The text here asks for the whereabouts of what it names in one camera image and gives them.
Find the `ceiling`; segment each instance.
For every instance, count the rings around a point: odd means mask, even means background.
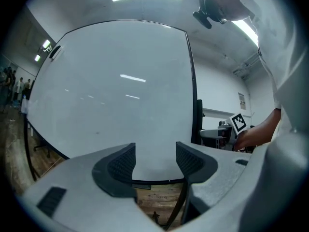
[[[28,8],[25,7],[12,23],[1,52],[17,65],[21,65],[22,62],[19,60],[23,58],[39,68],[48,55],[47,52],[43,52],[42,48],[42,44],[47,39],[55,45],[55,42],[38,25]],[[41,56],[38,62],[34,60],[37,54]]]
[[[193,18],[192,13],[199,7],[198,0],[52,1],[73,29],[116,19],[154,21],[187,31],[193,55],[217,68],[231,73],[238,69],[237,75],[246,77],[256,62],[250,62],[257,58],[256,45],[233,23],[213,22],[212,29],[206,29]]]

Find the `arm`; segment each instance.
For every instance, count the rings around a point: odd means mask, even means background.
[[[262,145],[270,142],[272,135],[281,118],[281,109],[275,109],[261,124],[244,131],[239,135],[235,149],[253,145]]]
[[[4,85],[5,85],[5,86],[7,86],[7,85],[9,85],[9,84],[10,84],[10,82],[11,82],[11,79],[10,79],[10,78],[8,78],[8,81],[7,81],[6,83],[4,83]]]

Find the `whiteboard frame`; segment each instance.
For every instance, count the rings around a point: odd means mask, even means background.
[[[193,91],[193,118],[192,118],[192,134],[191,134],[191,143],[193,144],[200,144],[199,142],[197,142],[197,138],[198,138],[198,128],[197,128],[197,82],[196,82],[196,76],[195,76],[195,69],[194,69],[194,62],[193,62],[193,55],[192,55],[192,50],[191,50],[191,46],[190,46],[190,42],[189,42],[189,38],[188,38],[188,34],[185,30],[173,27],[173,26],[169,26],[163,23],[158,23],[158,22],[153,22],[153,21],[145,21],[145,20],[130,20],[130,19],[121,19],[121,20],[109,20],[109,21],[101,21],[101,22],[97,22],[97,23],[93,23],[93,24],[89,24],[86,26],[82,26],[79,28],[76,28],[74,30],[71,30],[67,33],[65,33],[61,39],[67,35],[68,33],[71,33],[73,31],[76,31],[78,29],[82,29],[91,25],[95,25],[95,24],[100,24],[100,23],[105,23],[105,22],[113,22],[113,21],[140,21],[140,22],[149,22],[149,23],[156,23],[156,24],[160,24],[160,25],[164,25],[164,26],[168,26],[177,30],[180,30],[182,32],[185,33],[186,39],[187,39],[187,45],[188,45],[188,51],[189,51],[189,57],[190,57],[190,63],[191,63],[191,74],[192,74],[192,91]],[[49,55],[47,56],[47,58],[50,58],[50,55],[54,52],[54,49],[49,53]],[[32,126],[31,122],[27,119],[28,123],[31,125],[31,127],[34,129],[34,131],[36,132],[36,134],[40,137],[41,140],[44,140],[44,142],[46,143],[46,146],[55,151],[57,154],[59,154],[62,158],[64,159],[69,159],[69,157],[67,157],[66,155],[62,154],[59,150],[57,150],[56,148],[54,148],[48,141],[46,141],[41,135],[40,133]],[[166,185],[166,184],[175,184],[175,183],[182,183],[184,180],[183,179],[174,179],[174,180],[160,180],[160,181],[151,181],[151,180],[132,180],[132,184],[135,185]]]

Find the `person in background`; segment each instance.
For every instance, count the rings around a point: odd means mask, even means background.
[[[5,68],[5,69],[3,70],[3,72],[0,74],[0,84],[1,84],[2,82],[5,82],[6,77],[7,77],[7,73],[8,73],[8,70],[7,70],[7,68]]]
[[[258,54],[272,82],[274,110],[264,122],[242,132],[235,149],[262,145],[272,136],[288,133],[290,120],[276,99],[277,90],[297,68],[306,66],[306,40],[300,33],[295,15],[278,0],[199,0],[200,8],[193,16],[211,29],[207,17],[224,24],[250,17],[258,36]]]
[[[5,107],[7,105],[7,99],[9,95],[9,87],[12,83],[12,69],[9,67],[6,75],[5,81],[2,81],[0,83],[1,85],[1,91],[0,91],[0,108],[2,107],[1,113],[4,113]]]
[[[30,79],[28,79],[28,81],[24,84],[24,89],[26,88],[30,88]]]
[[[12,75],[12,90],[13,90],[13,88],[14,88],[14,86],[15,86],[15,82],[16,82],[16,71],[13,71],[13,75]]]
[[[18,96],[19,94],[21,94],[23,89],[24,89],[24,83],[23,83],[23,78],[21,77],[14,87],[13,101],[18,100]]]

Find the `black pole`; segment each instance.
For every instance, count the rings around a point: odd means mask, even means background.
[[[158,220],[159,216],[160,216],[160,215],[157,214],[157,213],[154,211],[153,218],[155,219],[155,223],[156,223],[156,224],[159,224],[159,220]]]
[[[178,215],[178,213],[180,212],[185,199],[187,197],[187,191],[188,191],[188,182],[186,181],[186,179],[183,179],[183,188],[182,191],[179,195],[178,201],[174,207],[174,210],[172,212],[172,214],[170,215],[166,226],[163,228],[164,230],[168,230],[169,227],[172,225],[173,221],[175,220],[176,216]]]
[[[36,181],[37,177],[35,176],[35,173],[34,173],[34,170],[33,170],[32,162],[31,162],[31,158],[30,158],[30,152],[29,152],[27,114],[23,114],[23,115],[24,115],[24,141],[25,141],[26,156],[27,156],[27,161],[28,161],[28,165],[29,165],[29,168],[30,168],[32,178],[33,178],[34,181]]]

